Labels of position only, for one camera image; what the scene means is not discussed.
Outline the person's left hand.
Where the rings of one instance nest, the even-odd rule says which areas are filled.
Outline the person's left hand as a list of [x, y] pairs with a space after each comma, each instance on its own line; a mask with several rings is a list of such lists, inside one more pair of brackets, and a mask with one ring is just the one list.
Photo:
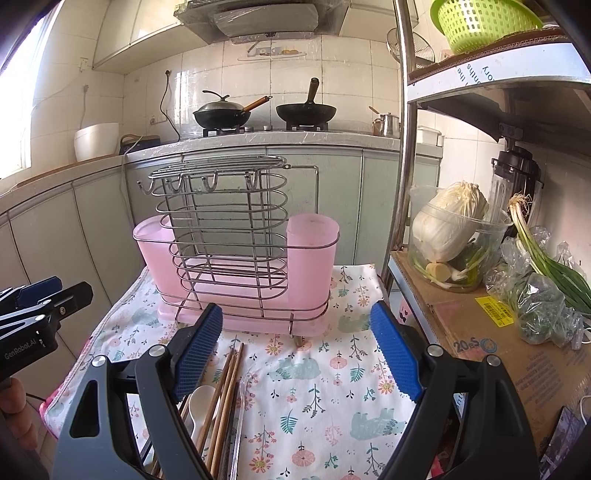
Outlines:
[[26, 394], [20, 380], [11, 378], [10, 384], [1, 390], [0, 405], [6, 424], [19, 445], [26, 451], [36, 450], [38, 431], [28, 410]]

